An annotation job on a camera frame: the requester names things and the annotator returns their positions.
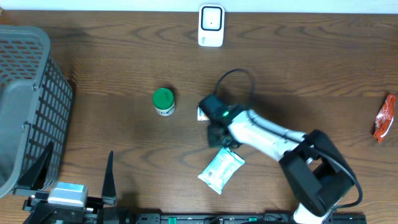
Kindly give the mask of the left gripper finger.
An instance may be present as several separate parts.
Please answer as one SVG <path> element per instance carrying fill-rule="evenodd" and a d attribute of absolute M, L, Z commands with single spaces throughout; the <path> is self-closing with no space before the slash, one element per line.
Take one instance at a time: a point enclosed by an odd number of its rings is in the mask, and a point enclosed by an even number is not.
<path fill-rule="evenodd" d="M 54 143 L 50 141 L 41 156 L 17 181 L 14 195 L 31 195 L 44 191 L 45 180 L 52 158 Z"/>
<path fill-rule="evenodd" d="M 115 205 L 116 203 L 116 188 L 113 175 L 113 151 L 111 151 L 108 156 L 101 197 L 104 204 Z"/>

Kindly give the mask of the small orange sachet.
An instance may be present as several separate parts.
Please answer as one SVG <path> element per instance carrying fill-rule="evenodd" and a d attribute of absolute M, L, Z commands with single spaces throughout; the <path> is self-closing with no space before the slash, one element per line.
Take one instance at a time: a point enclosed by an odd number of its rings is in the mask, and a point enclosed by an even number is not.
<path fill-rule="evenodd" d="M 198 121 L 208 121 L 209 120 L 207 115 L 204 113 L 204 111 L 199 106 L 197 107 L 197 120 Z"/>

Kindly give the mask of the green lid jar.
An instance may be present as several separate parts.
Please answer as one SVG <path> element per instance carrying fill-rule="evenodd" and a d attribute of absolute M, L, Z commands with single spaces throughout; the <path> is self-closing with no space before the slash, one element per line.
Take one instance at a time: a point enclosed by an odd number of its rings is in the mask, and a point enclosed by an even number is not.
<path fill-rule="evenodd" d="M 152 95 L 156 112 L 161 116 L 170 116 L 175 111 L 174 94 L 168 88 L 159 88 Z"/>

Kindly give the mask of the orange snack bar wrapper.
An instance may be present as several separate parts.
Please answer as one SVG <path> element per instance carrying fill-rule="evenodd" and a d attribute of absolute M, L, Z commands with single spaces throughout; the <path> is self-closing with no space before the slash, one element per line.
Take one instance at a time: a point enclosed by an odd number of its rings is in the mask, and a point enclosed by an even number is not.
<path fill-rule="evenodd" d="M 397 98 L 395 95 L 388 94 L 376 115 L 373 137 L 377 139 L 378 143 L 382 143 L 392 126 L 396 101 Z"/>

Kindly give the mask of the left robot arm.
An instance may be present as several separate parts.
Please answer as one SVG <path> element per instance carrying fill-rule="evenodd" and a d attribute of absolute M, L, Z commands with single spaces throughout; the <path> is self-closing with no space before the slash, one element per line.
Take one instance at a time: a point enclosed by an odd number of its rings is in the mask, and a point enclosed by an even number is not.
<path fill-rule="evenodd" d="M 135 223 L 126 208 L 116 207 L 113 152 L 109 153 L 101 197 L 89 197 L 88 187 L 56 182 L 49 192 L 42 190 L 54 143 L 50 141 L 38 160 L 17 181 L 12 194 L 27 196 L 22 209 L 30 212 L 25 223 Z"/>

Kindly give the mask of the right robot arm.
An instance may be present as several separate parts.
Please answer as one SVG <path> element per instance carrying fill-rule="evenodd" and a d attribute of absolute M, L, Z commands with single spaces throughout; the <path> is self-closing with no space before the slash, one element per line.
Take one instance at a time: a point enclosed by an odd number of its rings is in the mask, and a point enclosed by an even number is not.
<path fill-rule="evenodd" d="M 198 107 L 227 139 L 223 146 L 245 144 L 279 163 L 299 201 L 295 223 L 324 223 L 335 210 L 361 203 L 363 190 L 356 175 L 324 132 L 284 128 L 242 105 L 228 105 L 215 94 L 202 99 Z M 357 188 L 358 199 L 340 205 L 352 187 Z"/>

